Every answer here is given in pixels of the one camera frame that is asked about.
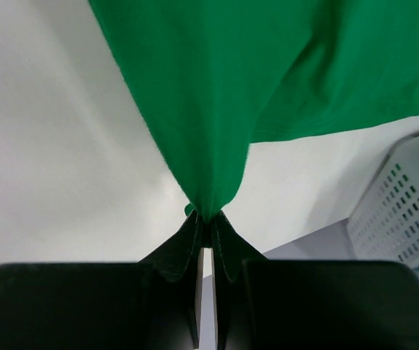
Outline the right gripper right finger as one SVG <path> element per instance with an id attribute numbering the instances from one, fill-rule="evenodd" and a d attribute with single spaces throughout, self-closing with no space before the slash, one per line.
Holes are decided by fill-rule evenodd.
<path id="1" fill-rule="evenodd" d="M 397 262 L 269 260 L 210 224 L 218 349 L 419 349 L 419 280 Z"/>

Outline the green t shirt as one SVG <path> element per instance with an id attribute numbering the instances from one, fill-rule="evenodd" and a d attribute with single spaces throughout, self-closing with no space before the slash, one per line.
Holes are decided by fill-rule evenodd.
<path id="1" fill-rule="evenodd" d="M 92 1 L 165 162 L 211 220 L 248 148 L 419 115 L 419 1 Z"/>

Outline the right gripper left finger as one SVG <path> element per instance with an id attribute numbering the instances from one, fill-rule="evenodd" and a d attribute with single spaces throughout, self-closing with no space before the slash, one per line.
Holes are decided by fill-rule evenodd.
<path id="1" fill-rule="evenodd" d="M 197 349 L 203 228 L 135 263 L 0 265 L 0 349 Z"/>

